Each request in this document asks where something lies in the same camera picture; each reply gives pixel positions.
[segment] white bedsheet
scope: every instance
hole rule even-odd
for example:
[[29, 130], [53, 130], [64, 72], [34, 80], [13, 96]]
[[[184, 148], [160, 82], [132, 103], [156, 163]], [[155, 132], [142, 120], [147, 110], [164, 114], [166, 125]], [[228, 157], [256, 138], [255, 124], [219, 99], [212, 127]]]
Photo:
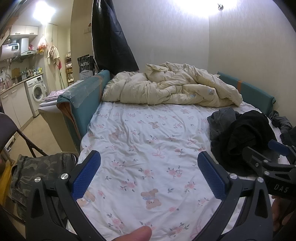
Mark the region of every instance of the white bedsheet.
[[[244, 102], [233, 108], [240, 113], [255, 109]], [[217, 110], [102, 103], [79, 157], [81, 163], [97, 150], [102, 163], [78, 203], [106, 240], [142, 225], [152, 228], [151, 241], [192, 240], [200, 232], [220, 204], [197, 166], [199, 152], [213, 157], [206, 118]], [[280, 141], [279, 129], [272, 128]], [[225, 231], [233, 227], [242, 204], [240, 199]]]

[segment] kitchen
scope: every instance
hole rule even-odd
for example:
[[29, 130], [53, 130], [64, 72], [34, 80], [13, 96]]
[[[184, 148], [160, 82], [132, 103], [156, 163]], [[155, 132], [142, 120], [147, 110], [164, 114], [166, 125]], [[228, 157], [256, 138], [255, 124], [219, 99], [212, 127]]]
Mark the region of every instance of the kitchen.
[[[46, 96], [73, 82], [69, 65], [73, 0], [48, 1], [50, 6], [28, 2], [0, 38], [0, 112], [20, 130], [37, 117]], [[58, 49], [56, 63], [48, 59], [52, 46]]]

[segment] water heater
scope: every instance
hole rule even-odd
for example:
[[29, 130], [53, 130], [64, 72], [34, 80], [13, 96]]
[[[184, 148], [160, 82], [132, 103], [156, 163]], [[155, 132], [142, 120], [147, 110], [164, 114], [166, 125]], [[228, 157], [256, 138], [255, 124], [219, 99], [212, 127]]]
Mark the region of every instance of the water heater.
[[4, 44], [0, 47], [0, 61], [14, 58], [20, 55], [20, 44]]

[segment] white cabinet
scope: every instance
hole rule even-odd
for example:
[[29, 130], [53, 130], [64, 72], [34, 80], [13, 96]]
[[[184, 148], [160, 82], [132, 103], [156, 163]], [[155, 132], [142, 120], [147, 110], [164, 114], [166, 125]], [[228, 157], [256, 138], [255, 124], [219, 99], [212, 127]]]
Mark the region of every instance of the white cabinet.
[[10, 117], [10, 119], [13, 120], [13, 122], [16, 124], [18, 129], [20, 128], [20, 124], [17, 120], [17, 116], [15, 114], [15, 110], [12, 105], [11, 96], [9, 95], [8, 91], [5, 92], [0, 96], [2, 107], [4, 109], [4, 112], [6, 115]]
[[10, 38], [29, 38], [32, 41], [38, 35], [38, 27], [25, 25], [12, 25], [10, 31]]
[[26, 35], [38, 35], [38, 27], [26, 26], [25, 34]]
[[26, 34], [26, 26], [12, 25], [10, 35], [24, 35]]
[[22, 127], [33, 116], [24, 84], [19, 84], [11, 89], [11, 101], [17, 119]]
[[24, 83], [0, 95], [2, 107], [18, 128], [23, 127], [33, 117]]

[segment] camouflage bag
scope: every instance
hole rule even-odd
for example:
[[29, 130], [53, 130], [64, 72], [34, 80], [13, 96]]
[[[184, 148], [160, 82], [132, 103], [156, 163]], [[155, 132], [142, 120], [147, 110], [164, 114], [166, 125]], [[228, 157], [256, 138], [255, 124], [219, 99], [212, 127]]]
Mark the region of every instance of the camouflage bag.
[[[16, 204], [19, 217], [25, 220], [28, 196], [36, 177], [54, 181], [63, 173], [70, 173], [76, 163], [77, 158], [72, 153], [59, 153], [37, 158], [19, 155], [16, 166], [12, 168], [10, 185], [11, 198]], [[58, 198], [54, 202], [60, 206], [60, 215], [64, 216]]]

